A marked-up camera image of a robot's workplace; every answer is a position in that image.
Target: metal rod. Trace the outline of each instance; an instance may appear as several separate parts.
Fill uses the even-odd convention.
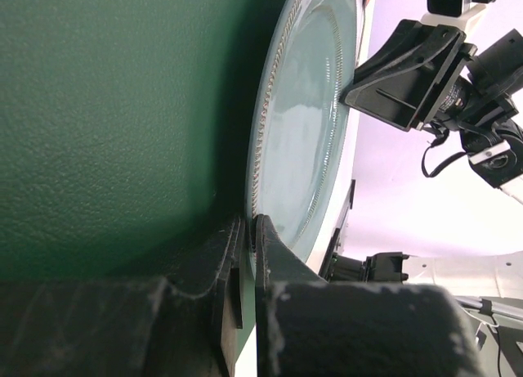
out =
[[[480,310],[483,306],[483,299],[471,297],[456,297],[456,300],[464,307],[471,307]],[[500,316],[510,317],[518,321],[523,321],[523,309],[502,303],[492,302],[492,313]]]

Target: green leather surface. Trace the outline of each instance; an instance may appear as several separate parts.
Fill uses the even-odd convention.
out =
[[[0,280],[168,274],[242,209],[283,4],[0,0]]]

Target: black cable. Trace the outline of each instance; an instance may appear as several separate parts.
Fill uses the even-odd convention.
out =
[[[427,157],[427,152],[431,150],[432,148],[435,148],[437,146],[441,146],[445,141],[447,141],[447,138],[449,138],[450,131],[449,129],[445,129],[443,131],[438,130],[437,128],[432,129],[433,134],[436,135],[436,138],[434,141],[429,145],[429,147],[425,150],[422,157],[422,173],[426,178],[434,178],[437,177],[443,170],[445,170],[447,167],[449,167],[453,162],[456,160],[462,158],[467,153],[466,152],[458,152],[449,158],[445,159],[443,162],[441,162],[434,170],[432,170],[431,173],[427,171],[427,168],[425,167],[425,158]]]
[[[494,335],[498,336],[498,360],[497,360],[497,363],[498,363],[498,377],[503,377],[501,375],[501,335],[499,334],[499,324],[496,321],[496,319],[494,318],[494,316],[490,315],[490,318],[492,318],[492,322],[494,323],[494,325],[497,326],[495,333],[494,333],[494,330],[492,328],[488,327],[488,329],[489,329],[489,331],[490,331],[490,333],[492,334],[493,337],[494,337]]]

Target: plate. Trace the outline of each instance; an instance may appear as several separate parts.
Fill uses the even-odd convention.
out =
[[[355,0],[287,0],[261,78],[247,216],[269,215],[280,239],[304,262],[342,156],[348,109],[338,98],[354,74],[356,35]]]

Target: white wall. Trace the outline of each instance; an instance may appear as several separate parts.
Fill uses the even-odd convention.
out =
[[[521,8],[521,0],[498,0],[470,42],[481,52],[512,28],[523,33]],[[426,0],[376,0],[370,53],[385,43],[401,19],[419,20],[426,11]],[[523,92],[514,99],[523,111]],[[428,168],[461,150],[455,134],[430,151]],[[362,115],[355,204],[344,254],[364,258],[384,251],[435,256],[523,249],[523,206],[491,189],[465,158],[437,178],[422,175],[421,157],[430,140],[427,133],[401,132]]]

